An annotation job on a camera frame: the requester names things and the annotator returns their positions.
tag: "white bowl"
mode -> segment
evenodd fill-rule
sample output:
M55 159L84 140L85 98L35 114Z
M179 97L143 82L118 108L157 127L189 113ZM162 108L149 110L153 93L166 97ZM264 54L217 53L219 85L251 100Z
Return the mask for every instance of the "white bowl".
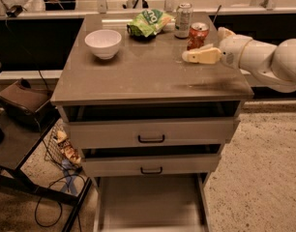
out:
M121 34L117 31L101 29L88 34L84 41L94 55L101 59L110 59L118 52L121 39Z

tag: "beige carpet floor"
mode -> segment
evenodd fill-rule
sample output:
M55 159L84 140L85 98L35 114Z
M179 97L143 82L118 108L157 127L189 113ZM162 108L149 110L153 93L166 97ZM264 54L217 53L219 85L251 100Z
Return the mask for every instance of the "beige carpet floor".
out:
M240 118L217 171L205 186L212 229L296 232L296 101L247 102ZM46 187L62 173L44 154L42 145L22 169ZM82 180L77 178L75 184L80 189ZM93 231L97 196L91 188L80 211L81 231ZM35 221L38 201L38 197L0 187L0 231L61 231L70 207L63 205L57 224L45 228ZM42 225L49 225L59 213L56 203L42 200L37 218ZM78 219L72 231L80 231Z

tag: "black table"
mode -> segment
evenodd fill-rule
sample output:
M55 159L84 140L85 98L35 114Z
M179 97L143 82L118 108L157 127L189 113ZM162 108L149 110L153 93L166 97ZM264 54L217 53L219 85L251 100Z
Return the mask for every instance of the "black table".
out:
M5 134L4 140L0 144L0 170L3 169L12 176L9 178L0 175L0 185L73 206L63 229L63 231L70 231L91 186L91 180L87 179L80 194L74 196L34 184L20 169L58 119L59 114L54 111L45 119L41 131L36 131L18 124L5 112L0 115L0 128Z

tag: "white robotic arm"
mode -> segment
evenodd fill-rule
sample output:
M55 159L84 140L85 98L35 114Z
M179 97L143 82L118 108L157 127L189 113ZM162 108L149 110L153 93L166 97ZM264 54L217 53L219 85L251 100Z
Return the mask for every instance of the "white robotic arm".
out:
M186 51L183 59L202 64L222 61L230 68L249 72L271 89L283 93L296 91L296 39L276 46L248 36L236 35L225 28L219 28L218 36L218 48L207 45Z

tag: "brown bag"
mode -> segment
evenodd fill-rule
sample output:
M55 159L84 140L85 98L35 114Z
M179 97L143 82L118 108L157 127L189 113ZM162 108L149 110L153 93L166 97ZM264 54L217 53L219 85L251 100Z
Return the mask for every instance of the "brown bag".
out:
M30 83L21 78L0 92L0 105L19 122L39 126L44 116L54 109L51 96L52 91L32 89Z

